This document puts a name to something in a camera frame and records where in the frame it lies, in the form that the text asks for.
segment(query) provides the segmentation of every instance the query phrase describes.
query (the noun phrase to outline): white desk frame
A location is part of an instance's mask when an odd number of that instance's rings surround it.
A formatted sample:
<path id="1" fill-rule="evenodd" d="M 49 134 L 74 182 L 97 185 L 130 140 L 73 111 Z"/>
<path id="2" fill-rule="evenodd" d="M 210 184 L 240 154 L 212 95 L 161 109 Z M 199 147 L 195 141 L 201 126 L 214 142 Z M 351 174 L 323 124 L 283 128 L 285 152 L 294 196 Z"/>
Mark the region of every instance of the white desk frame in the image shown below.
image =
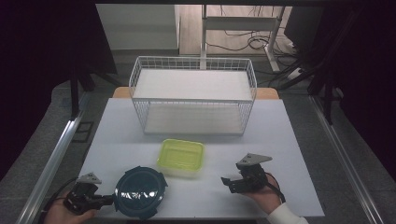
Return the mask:
<path id="1" fill-rule="evenodd" d="M 265 53 L 274 72 L 279 72 L 276 58 L 274 57 L 274 44 L 280 23 L 282 22 L 285 7 L 281 7 L 276 17 L 250 18 L 250 17 L 208 17 L 206 5 L 202 5 L 202 43 L 201 58 L 206 57 L 206 31 L 208 30 L 230 30 L 230 31 L 271 31 L 269 43 L 265 46 Z"/>

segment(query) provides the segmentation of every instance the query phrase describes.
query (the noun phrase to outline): white wall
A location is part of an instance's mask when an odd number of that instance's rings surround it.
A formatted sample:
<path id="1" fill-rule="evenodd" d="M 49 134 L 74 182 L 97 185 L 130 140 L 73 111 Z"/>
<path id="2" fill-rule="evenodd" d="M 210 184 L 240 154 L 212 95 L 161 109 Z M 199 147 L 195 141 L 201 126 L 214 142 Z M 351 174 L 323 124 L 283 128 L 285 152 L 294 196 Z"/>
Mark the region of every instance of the white wall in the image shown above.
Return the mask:
<path id="1" fill-rule="evenodd" d="M 111 49 L 178 49 L 178 6 L 96 4 Z"/>

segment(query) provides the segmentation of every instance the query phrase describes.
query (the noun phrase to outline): human hand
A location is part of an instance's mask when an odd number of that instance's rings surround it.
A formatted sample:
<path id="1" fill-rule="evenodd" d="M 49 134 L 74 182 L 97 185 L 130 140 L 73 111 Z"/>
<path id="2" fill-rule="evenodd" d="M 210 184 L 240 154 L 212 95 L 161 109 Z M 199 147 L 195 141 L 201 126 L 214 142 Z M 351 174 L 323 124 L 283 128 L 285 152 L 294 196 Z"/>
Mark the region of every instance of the human hand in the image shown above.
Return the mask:
<path id="1" fill-rule="evenodd" d="M 66 192 L 62 198 L 56 199 L 52 204 L 44 220 L 44 224 L 79 224 L 95 216 L 95 209 L 89 210 L 81 216 L 77 216 L 70 212 L 64 206 L 64 198 L 67 196 L 67 193 L 68 192 Z"/>
<path id="2" fill-rule="evenodd" d="M 271 175 L 266 175 L 268 182 L 279 189 L 279 185 L 276 183 L 275 179 Z M 281 205 L 279 196 L 267 186 L 255 192 L 243 193 L 243 195 L 253 199 L 262 211 L 268 215 Z"/>

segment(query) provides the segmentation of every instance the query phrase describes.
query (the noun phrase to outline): person's arm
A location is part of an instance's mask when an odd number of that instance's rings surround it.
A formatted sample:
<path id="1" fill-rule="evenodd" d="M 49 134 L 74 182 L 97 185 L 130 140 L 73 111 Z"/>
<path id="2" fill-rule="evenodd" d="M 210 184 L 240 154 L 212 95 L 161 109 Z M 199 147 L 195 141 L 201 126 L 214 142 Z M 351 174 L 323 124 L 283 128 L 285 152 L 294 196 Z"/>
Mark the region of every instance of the person's arm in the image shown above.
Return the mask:
<path id="1" fill-rule="evenodd" d="M 267 175 L 268 182 L 279 188 L 271 175 Z M 257 205 L 268 214 L 268 221 L 271 224 L 307 224 L 305 218 L 293 214 L 286 203 L 280 201 L 279 196 L 270 188 L 265 187 L 257 192 L 244 193 L 253 199 Z"/>
<path id="2" fill-rule="evenodd" d="M 92 209 L 82 214 L 81 216 L 76 216 L 71 213 L 64 206 L 64 199 L 57 199 L 53 202 L 51 208 L 49 209 L 46 218 L 44 220 L 44 224 L 80 224 L 85 220 L 94 217 L 96 214 L 96 210 Z"/>

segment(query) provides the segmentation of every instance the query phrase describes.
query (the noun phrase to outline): white table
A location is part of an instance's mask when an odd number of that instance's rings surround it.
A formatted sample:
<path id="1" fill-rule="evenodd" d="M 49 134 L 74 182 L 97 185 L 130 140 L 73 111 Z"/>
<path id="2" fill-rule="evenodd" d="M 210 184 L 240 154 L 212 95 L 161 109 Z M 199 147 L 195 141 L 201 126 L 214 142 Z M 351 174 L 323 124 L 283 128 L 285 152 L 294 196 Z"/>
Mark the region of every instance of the white table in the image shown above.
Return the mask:
<path id="1" fill-rule="evenodd" d="M 299 216 L 324 216 L 289 117 L 281 100 L 257 100 L 243 136 L 144 135 L 130 99 L 109 99 L 80 174 L 103 180 L 98 194 L 112 194 L 124 172 L 136 166 L 158 170 L 156 160 L 166 138 L 205 145 L 203 169 L 193 179 L 165 176 L 168 188 L 152 219 L 266 217 L 249 198 L 231 194 L 220 177 L 240 179 L 235 164 L 248 152 L 271 156 L 262 163 L 279 182 L 290 209 Z M 104 206 L 99 217 L 129 217 Z"/>

